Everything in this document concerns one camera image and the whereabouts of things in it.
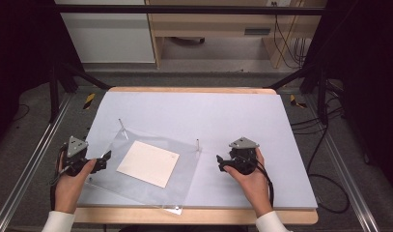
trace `transparent plastic sheet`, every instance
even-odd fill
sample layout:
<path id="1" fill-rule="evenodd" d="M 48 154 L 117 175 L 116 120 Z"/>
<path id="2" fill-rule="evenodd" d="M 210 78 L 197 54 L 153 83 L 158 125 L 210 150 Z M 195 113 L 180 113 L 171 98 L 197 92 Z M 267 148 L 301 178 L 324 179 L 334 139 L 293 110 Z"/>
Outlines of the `transparent plastic sheet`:
<path id="1" fill-rule="evenodd" d="M 165 188 L 117 171 L 135 141 L 180 155 Z M 90 175 L 87 184 L 109 190 L 146 206 L 162 208 L 177 215 L 182 213 L 200 155 L 196 141 L 194 145 L 189 145 L 146 132 L 122 128 L 107 151 L 109 150 L 112 151 L 112 155 L 106 169 Z"/>

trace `white sleeve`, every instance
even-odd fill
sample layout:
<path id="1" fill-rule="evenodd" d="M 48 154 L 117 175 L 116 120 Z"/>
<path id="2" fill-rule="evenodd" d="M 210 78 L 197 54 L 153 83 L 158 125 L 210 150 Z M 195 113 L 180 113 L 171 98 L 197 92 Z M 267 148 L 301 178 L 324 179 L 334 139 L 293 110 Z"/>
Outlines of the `white sleeve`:
<path id="1" fill-rule="evenodd" d="M 257 218 L 256 226 L 260 232 L 289 232 L 274 211 Z"/>
<path id="2" fill-rule="evenodd" d="M 75 215 L 51 211 L 42 232 L 70 232 Z"/>

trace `beige paper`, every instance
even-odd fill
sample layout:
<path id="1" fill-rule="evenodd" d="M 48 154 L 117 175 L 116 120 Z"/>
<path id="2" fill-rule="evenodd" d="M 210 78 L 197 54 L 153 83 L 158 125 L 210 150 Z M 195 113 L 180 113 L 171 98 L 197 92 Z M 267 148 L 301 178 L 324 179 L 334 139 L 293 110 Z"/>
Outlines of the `beige paper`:
<path id="1" fill-rule="evenodd" d="M 117 171 L 165 188 L 179 154 L 135 141 Z"/>

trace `person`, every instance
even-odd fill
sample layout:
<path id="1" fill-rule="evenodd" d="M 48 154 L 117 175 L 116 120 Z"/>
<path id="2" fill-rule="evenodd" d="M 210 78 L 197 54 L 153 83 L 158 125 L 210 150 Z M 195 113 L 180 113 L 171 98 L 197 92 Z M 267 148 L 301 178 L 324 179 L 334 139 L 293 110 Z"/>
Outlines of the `person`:
<path id="1" fill-rule="evenodd" d="M 257 160 L 265 164 L 259 148 L 256 148 L 256 153 Z M 85 179 L 93 170 L 95 162 L 95 159 L 87 162 L 75 177 L 61 176 L 55 190 L 55 210 L 49 212 L 42 232 L 70 232 L 74 221 L 76 202 L 81 194 Z M 267 179 L 259 169 L 249 175 L 242 175 L 231 166 L 225 166 L 224 169 L 239 183 L 247 200 L 252 205 L 257 217 L 256 226 L 260 232 L 288 232 L 270 205 Z"/>

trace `hand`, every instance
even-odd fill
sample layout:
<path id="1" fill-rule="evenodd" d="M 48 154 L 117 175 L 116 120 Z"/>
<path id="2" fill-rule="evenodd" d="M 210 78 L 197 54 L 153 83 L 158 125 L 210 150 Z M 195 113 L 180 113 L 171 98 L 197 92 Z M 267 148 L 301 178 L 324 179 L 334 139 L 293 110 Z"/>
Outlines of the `hand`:
<path id="1" fill-rule="evenodd" d="M 265 159 L 259 148 L 256 148 L 257 160 L 265 165 Z M 272 211 L 268 199 L 268 182 L 263 173 L 256 168 L 251 174 L 243 175 L 231 166 L 223 167 L 241 186 L 247 200 L 253 206 L 257 218 Z"/>
<path id="2" fill-rule="evenodd" d="M 60 158 L 60 170 L 63 169 L 62 156 Z M 81 172 L 75 177 L 67 174 L 60 177 L 57 188 L 55 189 L 55 211 L 67 214 L 75 213 L 76 202 L 81 194 L 85 179 L 87 179 L 88 175 L 94 169 L 96 162 L 96 159 L 87 162 Z"/>

